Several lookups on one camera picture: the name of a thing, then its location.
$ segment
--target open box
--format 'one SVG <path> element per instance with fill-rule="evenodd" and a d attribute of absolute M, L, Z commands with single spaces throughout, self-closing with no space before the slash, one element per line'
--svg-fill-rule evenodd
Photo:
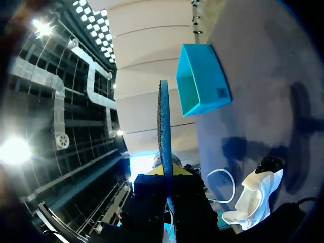
<path fill-rule="evenodd" d="M 176 80 L 183 116 L 204 114 L 231 102 L 211 45 L 183 44 Z"/>

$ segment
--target white ceiling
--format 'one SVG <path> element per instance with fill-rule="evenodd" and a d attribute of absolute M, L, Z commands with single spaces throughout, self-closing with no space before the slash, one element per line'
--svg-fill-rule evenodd
<path fill-rule="evenodd" d="M 158 87 L 166 79 L 172 150 L 183 164 L 199 163 L 194 119 L 182 116 L 175 80 L 182 44 L 194 43 L 191 1 L 105 2 L 118 68 L 118 118 L 130 155 L 158 152 Z"/>

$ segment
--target black cable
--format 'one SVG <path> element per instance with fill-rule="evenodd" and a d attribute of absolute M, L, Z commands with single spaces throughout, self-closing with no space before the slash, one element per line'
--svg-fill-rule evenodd
<path fill-rule="evenodd" d="M 297 202 L 298 205 L 305 203 L 307 201 L 317 201 L 316 197 L 307 197 Z"/>

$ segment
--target yellow part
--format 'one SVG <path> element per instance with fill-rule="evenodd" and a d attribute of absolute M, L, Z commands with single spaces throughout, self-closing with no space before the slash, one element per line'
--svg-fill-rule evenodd
<path fill-rule="evenodd" d="M 173 175 L 192 175 L 190 172 L 186 171 L 185 169 L 181 168 L 180 166 L 176 165 L 175 163 L 172 163 L 172 169 L 173 169 Z M 163 167 L 162 165 L 159 165 L 155 169 L 151 170 L 150 172 L 146 173 L 147 175 L 160 175 L 163 176 Z"/>

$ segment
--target black ceiling structure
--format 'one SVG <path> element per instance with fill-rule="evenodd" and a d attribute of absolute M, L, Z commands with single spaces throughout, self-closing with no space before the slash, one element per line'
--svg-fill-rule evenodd
<path fill-rule="evenodd" d="M 32 159 L 19 168 L 8 168 L 8 172 L 34 224 L 43 225 L 37 216 L 37 206 L 44 201 L 77 231 L 107 193 L 126 180 L 129 162 L 120 155 L 120 138 L 109 136 L 106 107 L 92 103 L 87 96 L 89 65 L 67 47 L 70 40 L 78 39 L 93 60 L 112 72 L 111 80 L 99 73 L 95 75 L 95 93 L 113 100 L 115 63 L 109 61 L 85 31 L 74 2 L 55 1 L 43 15 L 37 16 L 54 26 L 52 33 L 39 37 L 31 30 L 18 54 L 35 69 L 45 70 L 63 81 L 65 133 L 70 145 L 57 150 L 53 141 L 55 90 L 14 74 L 9 75 L 2 122 L 8 124 L 8 134 L 25 138 L 32 148 Z M 118 124 L 117 115 L 112 116 L 112 122 Z M 91 229 L 89 224 L 81 234 L 86 235 Z"/>

